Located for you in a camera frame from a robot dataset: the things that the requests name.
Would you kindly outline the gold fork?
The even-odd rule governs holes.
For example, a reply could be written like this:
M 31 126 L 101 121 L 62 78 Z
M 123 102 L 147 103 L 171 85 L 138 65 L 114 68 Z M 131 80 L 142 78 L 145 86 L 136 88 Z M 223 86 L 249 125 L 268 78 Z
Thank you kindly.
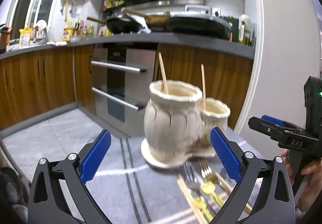
M 222 189 L 226 190 L 225 184 L 223 183 L 223 178 L 216 171 L 211 169 L 208 161 L 205 158 L 198 159 L 198 164 L 200 166 L 201 176 L 205 180 L 216 182 Z

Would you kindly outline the yellow tulip plastic spoon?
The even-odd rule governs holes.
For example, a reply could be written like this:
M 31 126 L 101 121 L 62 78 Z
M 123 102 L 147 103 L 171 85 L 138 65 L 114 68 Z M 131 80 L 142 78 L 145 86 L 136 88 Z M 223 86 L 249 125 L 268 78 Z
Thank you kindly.
M 193 198 L 193 203 L 198 208 L 198 210 L 200 210 L 202 212 L 204 219 L 208 223 L 210 223 L 213 219 L 213 216 L 210 213 L 210 211 L 208 210 L 206 203 L 200 197 Z

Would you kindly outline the silver steel fork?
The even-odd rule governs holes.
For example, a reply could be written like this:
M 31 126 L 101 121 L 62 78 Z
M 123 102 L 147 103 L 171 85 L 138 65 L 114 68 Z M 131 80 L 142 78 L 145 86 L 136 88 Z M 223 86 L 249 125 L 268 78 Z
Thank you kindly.
M 213 216 L 216 216 L 217 212 L 212 208 L 212 206 L 209 204 L 205 196 L 201 193 L 200 183 L 198 183 L 195 177 L 191 162 L 189 161 L 185 162 L 185 164 L 183 165 L 183 172 L 185 174 L 184 180 L 187 188 L 190 191 L 193 191 L 194 193 L 196 193 L 198 197 L 200 197 L 200 199 L 203 202 L 205 202 L 206 208 L 210 211 L 210 213 L 212 213 Z

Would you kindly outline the grey kitchen countertop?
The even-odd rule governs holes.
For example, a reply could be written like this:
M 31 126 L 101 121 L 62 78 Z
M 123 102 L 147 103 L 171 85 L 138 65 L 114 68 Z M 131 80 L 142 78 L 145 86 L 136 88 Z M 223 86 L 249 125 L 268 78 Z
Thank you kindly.
M 68 47 L 84 46 L 84 45 L 96 45 L 96 44 L 117 44 L 126 45 L 133 49 L 148 49 L 156 48 L 156 44 L 169 44 L 188 46 L 198 49 L 213 50 L 218 52 L 224 52 L 231 55 L 236 55 L 248 59 L 254 59 L 255 48 L 236 42 L 229 42 L 228 40 L 222 40 L 219 38 L 211 38 L 207 36 L 189 35 L 189 34 L 177 34 L 177 33 L 151 33 L 151 34 L 116 34 L 113 36 L 99 37 L 88 40 L 80 40 L 77 42 L 70 42 L 64 46 L 55 45 L 38 45 L 26 47 L 20 50 L 13 50 L 1 54 L 1 59 L 6 59 L 16 55 L 41 51 L 41 50 L 57 50 L 66 49 Z

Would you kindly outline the grey plaid table cloth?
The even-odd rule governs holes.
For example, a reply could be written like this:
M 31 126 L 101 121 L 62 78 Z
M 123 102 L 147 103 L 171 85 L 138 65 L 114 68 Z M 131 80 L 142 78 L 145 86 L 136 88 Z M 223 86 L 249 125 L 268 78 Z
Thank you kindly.
M 177 184 L 179 169 L 152 168 L 141 137 L 112 138 L 86 188 L 112 223 L 198 223 Z

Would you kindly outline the cream ceramic utensil holder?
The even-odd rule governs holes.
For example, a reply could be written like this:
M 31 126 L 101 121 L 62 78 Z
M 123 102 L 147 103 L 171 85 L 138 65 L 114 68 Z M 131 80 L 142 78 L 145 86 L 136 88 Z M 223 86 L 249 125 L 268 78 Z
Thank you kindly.
M 141 154 L 153 167 L 170 169 L 190 158 L 216 155 L 210 131 L 226 131 L 230 108 L 220 100 L 204 98 L 200 88 L 182 81 L 150 84 L 150 99 L 144 116 L 145 138 Z

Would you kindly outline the white oil dispenser bottle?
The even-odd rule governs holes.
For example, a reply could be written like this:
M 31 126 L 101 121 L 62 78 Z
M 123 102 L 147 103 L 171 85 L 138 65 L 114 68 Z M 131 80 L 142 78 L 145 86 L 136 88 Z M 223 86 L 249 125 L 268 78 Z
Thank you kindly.
M 250 45 L 252 38 L 252 22 L 248 15 L 241 15 L 238 21 L 238 42 Z

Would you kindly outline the large black lidded pan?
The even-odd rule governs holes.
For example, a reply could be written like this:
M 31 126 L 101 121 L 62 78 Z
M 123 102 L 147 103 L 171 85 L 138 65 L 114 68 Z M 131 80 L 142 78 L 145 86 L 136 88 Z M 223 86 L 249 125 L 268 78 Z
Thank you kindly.
M 172 33 L 208 36 L 229 40 L 231 27 L 229 23 L 217 16 L 206 14 L 175 14 L 165 23 Z

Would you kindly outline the wooden lower cabinets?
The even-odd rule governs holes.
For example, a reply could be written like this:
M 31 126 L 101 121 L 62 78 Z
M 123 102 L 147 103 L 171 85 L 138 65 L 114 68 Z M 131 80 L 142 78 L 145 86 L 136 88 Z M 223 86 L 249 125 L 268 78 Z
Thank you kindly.
M 166 77 L 195 86 L 227 104 L 234 128 L 244 105 L 253 60 L 213 50 L 159 44 Z M 1 57 L 1 129 L 78 102 L 94 112 L 93 45 Z

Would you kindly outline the built-in steel oven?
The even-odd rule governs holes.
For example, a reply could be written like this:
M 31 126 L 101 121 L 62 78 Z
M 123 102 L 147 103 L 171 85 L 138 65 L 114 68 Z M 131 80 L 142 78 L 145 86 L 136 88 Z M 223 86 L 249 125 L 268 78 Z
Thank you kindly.
M 156 51 L 98 44 L 91 61 L 96 115 L 119 135 L 142 137 Z

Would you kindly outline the yellow food package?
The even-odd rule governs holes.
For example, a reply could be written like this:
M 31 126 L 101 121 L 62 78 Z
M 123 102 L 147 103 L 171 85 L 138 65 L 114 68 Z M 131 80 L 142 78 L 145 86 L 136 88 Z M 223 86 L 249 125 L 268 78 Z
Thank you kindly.
M 33 28 L 19 29 L 19 32 L 20 32 L 19 49 L 29 47 L 29 42 L 31 40 Z

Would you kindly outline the yellow oil bottle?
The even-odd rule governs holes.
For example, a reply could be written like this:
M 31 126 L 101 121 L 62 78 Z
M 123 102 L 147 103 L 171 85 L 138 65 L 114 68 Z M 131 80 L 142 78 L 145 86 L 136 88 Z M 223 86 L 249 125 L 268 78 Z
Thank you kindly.
M 63 29 L 63 38 L 62 40 L 65 42 L 70 42 L 70 38 L 74 35 L 75 28 L 67 27 Z

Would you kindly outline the black wok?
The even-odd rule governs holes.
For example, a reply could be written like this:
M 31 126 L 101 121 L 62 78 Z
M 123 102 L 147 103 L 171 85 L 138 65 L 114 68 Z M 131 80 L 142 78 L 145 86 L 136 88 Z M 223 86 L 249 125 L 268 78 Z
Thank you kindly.
M 143 29 L 143 25 L 128 14 L 108 16 L 105 21 L 88 16 L 87 20 L 105 24 L 113 34 L 138 33 Z

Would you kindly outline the dark thermos jar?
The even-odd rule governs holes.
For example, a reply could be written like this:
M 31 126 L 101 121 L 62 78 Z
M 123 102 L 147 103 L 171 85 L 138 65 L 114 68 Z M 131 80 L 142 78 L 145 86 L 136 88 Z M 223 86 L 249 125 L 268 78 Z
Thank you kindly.
M 3 54 L 6 52 L 7 45 L 9 44 L 11 28 L 5 24 L 1 24 L 0 27 L 0 54 Z

